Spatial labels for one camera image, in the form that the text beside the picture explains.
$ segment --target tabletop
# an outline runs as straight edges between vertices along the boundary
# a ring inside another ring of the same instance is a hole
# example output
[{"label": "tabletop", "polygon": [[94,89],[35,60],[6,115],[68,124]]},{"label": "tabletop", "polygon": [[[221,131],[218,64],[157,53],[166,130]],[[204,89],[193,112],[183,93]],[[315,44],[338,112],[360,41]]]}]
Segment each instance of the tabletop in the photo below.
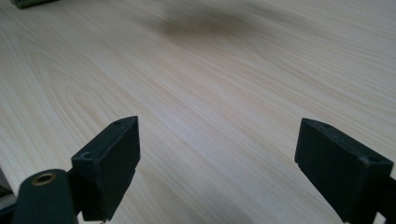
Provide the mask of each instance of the tabletop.
[{"label": "tabletop", "polygon": [[0,166],[17,193],[138,116],[141,161],[110,223],[342,223],[294,162],[300,122],[396,161],[395,11],[391,0],[2,1]]}]

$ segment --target black plastic part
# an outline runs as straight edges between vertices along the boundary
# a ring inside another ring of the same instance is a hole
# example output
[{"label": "black plastic part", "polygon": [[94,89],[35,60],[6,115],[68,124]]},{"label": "black plastic part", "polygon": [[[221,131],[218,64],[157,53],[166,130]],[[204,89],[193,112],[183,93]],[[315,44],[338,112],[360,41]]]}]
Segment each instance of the black plastic part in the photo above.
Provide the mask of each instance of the black plastic part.
[{"label": "black plastic part", "polygon": [[11,0],[11,3],[17,8],[26,8],[37,5],[42,5],[48,2],[53,2],[57,0]]},{"label": "black plastic part", "polygon": [[312,119],[301,122],[295,161],[344,222],[373,223],[392,161]]},{"label": "black plastic part", "polygon": [[0,223],[1,224],[8,224],[11,223],[12,215],[14,214],[15,204],[3,208],[0,210]]},{"label": "black plastic part", "polygon": [[387,219],[387,223],[396,223],[396,180],[389,178],[381,188],[378,212]]},{"label": "black plastic part", "polygon": [[69,171],[76,213],[87,221],[110,220],[140,160],[137,117],[117,120],[72,157]]},{"label": "black plastic part", "polygon": [[74,212],[67,172],[47,170],[22,182],[12,223],[76,224]]}]

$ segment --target wood grain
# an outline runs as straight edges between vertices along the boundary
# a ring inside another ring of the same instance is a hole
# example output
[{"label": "wood grain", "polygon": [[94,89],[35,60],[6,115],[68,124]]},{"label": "wood grain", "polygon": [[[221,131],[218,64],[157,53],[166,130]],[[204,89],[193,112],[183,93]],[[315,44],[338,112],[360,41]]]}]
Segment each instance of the wood grain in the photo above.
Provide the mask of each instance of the wood grain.
[{"label": "wood grain", "polygon": [[18,191],[137,115],[142,160],[111,223],[341,223],[293,161],[300,121],[396,161],[395,11],[391,0],[0,2],[0,165]]}]

